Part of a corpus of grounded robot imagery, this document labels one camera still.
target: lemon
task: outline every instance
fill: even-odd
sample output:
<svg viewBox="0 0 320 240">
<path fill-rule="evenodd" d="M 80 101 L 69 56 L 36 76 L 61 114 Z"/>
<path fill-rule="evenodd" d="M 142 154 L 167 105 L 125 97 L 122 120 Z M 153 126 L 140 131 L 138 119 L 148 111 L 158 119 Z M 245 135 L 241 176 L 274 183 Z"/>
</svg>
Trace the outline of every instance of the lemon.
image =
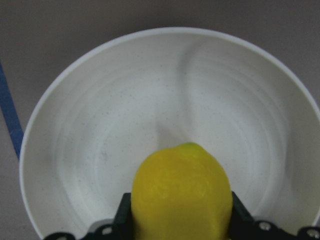
<svg viewBox="0 0 320 240">
<path fill-rule="evenodd" d="M 232 204 L 224 169 L 201 146 L 184 143 L 159 150 L 134 177 L 134 239 L 225 240 Z"/>
</svg>

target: speckled bowl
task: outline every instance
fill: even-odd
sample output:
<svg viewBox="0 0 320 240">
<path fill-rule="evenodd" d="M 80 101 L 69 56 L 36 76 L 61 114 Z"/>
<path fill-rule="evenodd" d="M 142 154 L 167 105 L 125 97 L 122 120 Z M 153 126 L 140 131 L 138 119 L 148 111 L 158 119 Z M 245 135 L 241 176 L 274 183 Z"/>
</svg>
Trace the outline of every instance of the speckled bowl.
<svg viewBox="0 0 320 240">
<path fill-rule="evenodd" d="M 250 212 L 319 220 L 320 113 L 281 62 L 236 37 L 158 28 L 107 42 L 51 84 L 27 125 L 20 183 L 42 238 L 113 218 L 152 152 L 196 142 Z"/>
</svg>

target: blue stripe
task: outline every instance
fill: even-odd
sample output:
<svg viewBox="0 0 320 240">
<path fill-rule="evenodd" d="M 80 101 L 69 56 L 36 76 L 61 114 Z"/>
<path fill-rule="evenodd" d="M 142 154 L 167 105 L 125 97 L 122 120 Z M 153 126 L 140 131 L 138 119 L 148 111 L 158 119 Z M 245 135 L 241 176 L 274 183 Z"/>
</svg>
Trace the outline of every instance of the blue stripe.
<svg viewBox="0 0 320 240">
<path fill-rule="evenodd" d="M 6 76 L 0 63 L 0 107 L 6 126 L 9 130 L 11 141 L 15 150 L 15 153 L 19 159 L 22 139 L 24 132 L 22 131 L 19 118 L 15 109 L 14 102 L 12 100 Z"/>
</svg>

